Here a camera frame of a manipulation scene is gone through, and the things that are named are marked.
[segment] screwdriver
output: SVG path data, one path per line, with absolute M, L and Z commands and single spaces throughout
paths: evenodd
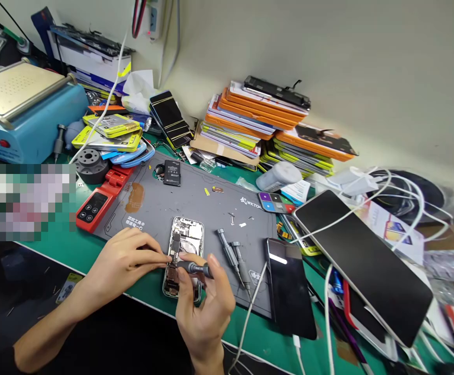
M 205 263 L 204 266 L 199 266 L 198 264 L 196 264 L 192 261 L 181 260 L 180 262 L 177 262 L 176 266 L 185 268 L 187 273 L 196 274 L 198 272 L 202 272 L 205 275 L 205 277 L 207 277 L 208 279 L 213 279 L 213 275 L 210 272 L 208 263 Z
M 232 247 L 229 245 L 229 243 L 225 239 L 223 228 L 217 229 L 217 234 L 220 237 L 220 241 L 222 242 L 223 251 L 225 252 L 225 255 L 229 261 L 229 264 L 231 265 L 232 268 L 234 268 L 234 271 L 236 271 L 237 275 L 239 276 L 239 279 L 241 280 L 241 284 L 243 286 L 246 286 L 245 280 L 243 280 L 241 273 L 239 271 L 239 261 L 237 260 L 234 250 L 232 250 Z M 251 299 L 251 293 L 249 292 L 248 289 L 246 289 L 246 291 L 248 292 L 249 299 Z
M 241 281 L 243 282 L 244 289 L 246 289 L 246 291 L 248 292 L 249 299 L 251 299 L 251 293 L 250 293 L 251 280 L 249 277 L 248 270 L 246 268 L 246 262 L 244 262 L 244 259 L 241 255 L 241 250 L 239 250 L 241 243 L 238 241 L 234 241 L 234 242 L 231 242 L 231 246 L 236 250 L 237 262 L 239 263 L 239 277 L 240 277 Z
M 59 155 L 62 154 L 62 148 L 64 147 L 64 131 L 66 130 L 66 127 L 62 124 L 59 124 L 57 127 L 59 128 L 59 136 L 54 143 L 54 164 L 57 164 L 57 159 L 59 158 Z

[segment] yellow sticker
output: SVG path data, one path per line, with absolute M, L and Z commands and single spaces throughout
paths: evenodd
M 128 65 L 127 65 L 127 67 L 124 69 L 123 73 L 118 72 L 118 76 L 124 77 L 124 76 L 126 76 L 126 75 L 130 72 L 130 70 L 132 70 L 132 62 L 129 62 L 129 63 L 128 63 Z

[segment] black cylinder holder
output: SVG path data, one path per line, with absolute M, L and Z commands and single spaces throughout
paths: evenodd
M 90 185 L 103 183 L 109 171 L 109 161 L 103 160 L 100 152 L 94 149 L 84 149 L 74 164 L 83 182 Z

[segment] wktool logo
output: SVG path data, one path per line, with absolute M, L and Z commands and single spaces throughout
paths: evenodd
M 247 200 L 245 197 L 242 197 L 242 198 L 241 198 L 241 202 L 243 202 L 245 205 L 254 206 L 254 207 L 256 207 L 256 208 L 262 209 L 259 205 L 257 205 L 256 203 L 250 202 L 250 201 Z

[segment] phone screen replacement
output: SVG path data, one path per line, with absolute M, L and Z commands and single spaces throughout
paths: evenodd
M 342 218 L 350 209 L 325 191 L 293 212 L 309 233 Z M 311 238 L 385 329 L 411 347 L 432 302 L 432 291 L 355 214 Z
M 274 322 L 284 334 L 315 340 L 316 323 L 300 249 L 267 239 L 267 257 Z
M 165 296 L 179 297 L 179 280 L 176 271 L 176 264 L 180 261 L 179 252 L 203 256 L 203 241 L 205 229 L 199 221 L 189 220 L 182 217 L 175 217 L 171 227 L 170 246 L 168 255 L 172 261 L 165 269 L 165 279 L 163 280 L 163 293 Z M 191 278 L 194 287 L 194 302 L 201 300 L 201 287 L 203 283 L 198 278 Z

